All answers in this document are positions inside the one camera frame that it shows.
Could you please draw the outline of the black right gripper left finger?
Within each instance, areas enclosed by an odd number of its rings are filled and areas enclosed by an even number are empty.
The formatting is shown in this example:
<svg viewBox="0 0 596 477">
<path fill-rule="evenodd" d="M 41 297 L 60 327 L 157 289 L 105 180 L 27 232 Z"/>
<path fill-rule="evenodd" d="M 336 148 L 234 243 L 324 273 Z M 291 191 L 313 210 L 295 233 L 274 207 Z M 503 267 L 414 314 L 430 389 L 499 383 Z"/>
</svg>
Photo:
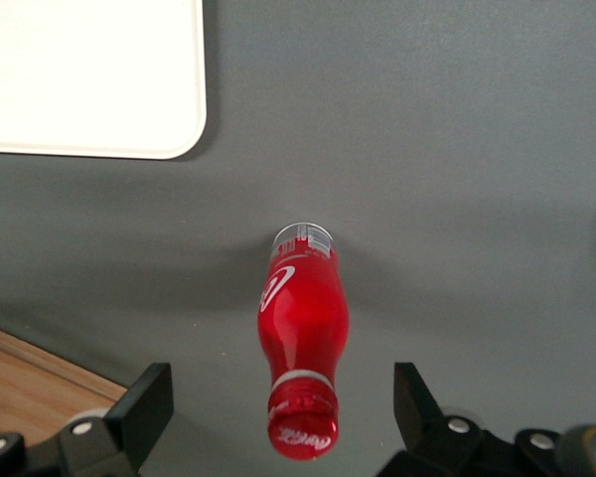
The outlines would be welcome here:
<svg viewBox="0 0 596 477">
<path fill-rule="evenodd" d="M 174 412 L 171 365 L 154 363 L 102 417 L 60 432 L 63 476 L 137 476 Z"/>
</svg>

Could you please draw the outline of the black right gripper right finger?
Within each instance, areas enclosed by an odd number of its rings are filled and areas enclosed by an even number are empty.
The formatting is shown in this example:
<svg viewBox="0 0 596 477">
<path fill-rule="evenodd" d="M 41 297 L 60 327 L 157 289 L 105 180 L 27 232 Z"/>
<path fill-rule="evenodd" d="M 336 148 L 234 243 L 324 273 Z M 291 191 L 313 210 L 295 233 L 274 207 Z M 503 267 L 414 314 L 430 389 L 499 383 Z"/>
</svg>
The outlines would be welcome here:
<svg viewBox="0 0 596 477">
<path fill-rule="evenodd" d="M 508 446 L 472 419 L 444 413 L 412 363 L 394 365 L 393 413 L 404 448 L 380 476 L 508 474 Z"/>
</svg>

